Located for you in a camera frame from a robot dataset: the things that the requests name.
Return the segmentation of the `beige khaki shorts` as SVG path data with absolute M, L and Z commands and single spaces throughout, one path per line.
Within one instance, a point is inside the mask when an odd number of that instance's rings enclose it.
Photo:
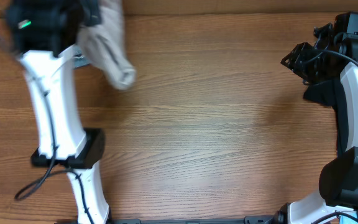
M 122 0 L 102 0 L 99 5 L 101 23 L 82 26 L 77 44 L 90 63 L 104 72 L 114 88 L 126 90 L 135 82 L 136 69 L 126 56 Z

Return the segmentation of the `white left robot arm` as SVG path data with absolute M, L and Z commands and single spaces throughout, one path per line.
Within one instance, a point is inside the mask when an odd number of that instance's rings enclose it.
M 73 80 L 77 34 L 81 26 L 101 23 L 98 2 L 13 0 L 6 22 L 25 70 L 39 132 L 31 163 L 46 168 L 44 177 L 18 191 L 15 199 L 31 196 L 46 178 L 66 174 L 76 200 L 77 222 L 110 223 L 100 175 L 104 131 L 82 126 Z

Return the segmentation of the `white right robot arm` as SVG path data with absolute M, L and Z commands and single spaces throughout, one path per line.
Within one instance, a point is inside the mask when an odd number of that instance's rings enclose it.
M 334 109 L 337 156 L 323 167 L 316 191 L 268 222 L 358 223 L 358 12 L 339 14 L 313 34 L 316 42 L 298 44 L 282 65 L 303 80 L 304 99 Z

